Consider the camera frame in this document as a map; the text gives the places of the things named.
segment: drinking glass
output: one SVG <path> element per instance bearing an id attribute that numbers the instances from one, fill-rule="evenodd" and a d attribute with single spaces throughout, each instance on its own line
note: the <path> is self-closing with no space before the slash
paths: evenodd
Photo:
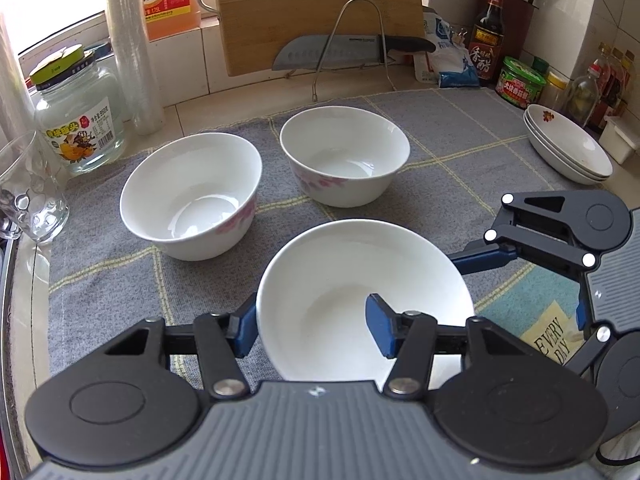
<path id="1" fill-rule="evenodd" d="M 31 132 L 0 151 L 0 210 L 40 244 L 53 240 L 69 217 L 44 149 L 40 136 Z"/>

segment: dark glass bottle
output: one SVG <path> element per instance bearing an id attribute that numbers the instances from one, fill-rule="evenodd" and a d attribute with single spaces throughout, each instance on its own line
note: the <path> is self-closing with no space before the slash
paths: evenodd
<path id="1" fill-rule="evenodd" d="M 476 17 L 474 22 L 469 55 L 481 80 L 489 81 L 494 76 L 500 59 L 504 35 L 503 1 L 489 0 L 487 8 Z"/>

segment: stacked plates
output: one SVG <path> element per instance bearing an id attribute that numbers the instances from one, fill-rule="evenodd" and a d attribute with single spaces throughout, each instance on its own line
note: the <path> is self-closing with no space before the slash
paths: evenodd
<path id="1" fill-rule="evenodd" d="M 524 122 L 535 150 L 565 177 L 592 186 L 613 173 L 607 153 L 564 115 L 540 105 L 529 105 Z"/>

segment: knife handle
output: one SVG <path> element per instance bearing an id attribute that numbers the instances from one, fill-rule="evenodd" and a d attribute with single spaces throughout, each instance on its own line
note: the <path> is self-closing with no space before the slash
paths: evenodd
<path id="1" fill-rule="evenodd" d="M 386 52 L 390 50 L 398 50 L 400 52 L 433 52 L 436 47 L 431 41 L 417 36 L 388 36 L 385 34 L 386 52 L 382 52 L 382 37 L 378 35 L 380 40 L 380 63 L 385 61 Z"/>

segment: bowl with pink floral pattern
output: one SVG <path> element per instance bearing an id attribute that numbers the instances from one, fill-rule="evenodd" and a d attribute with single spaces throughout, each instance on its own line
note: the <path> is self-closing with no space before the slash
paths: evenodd
<path id="1" fill-rule="evenodd" d="M 249 229 L 262 159 L 248 140 L 206 132 L 148 156 L 120 195 L 120 217 L 133 234 L 179 260 L 219 256 Z"/>
<path id="2" fill-rule="evenodd" d="M 409 140 L 388 119 L 360 108 L 322 106 L 290 118 L 280 131 L 298 187 L 334 207 L 377 199 L 409 158 Z"/>

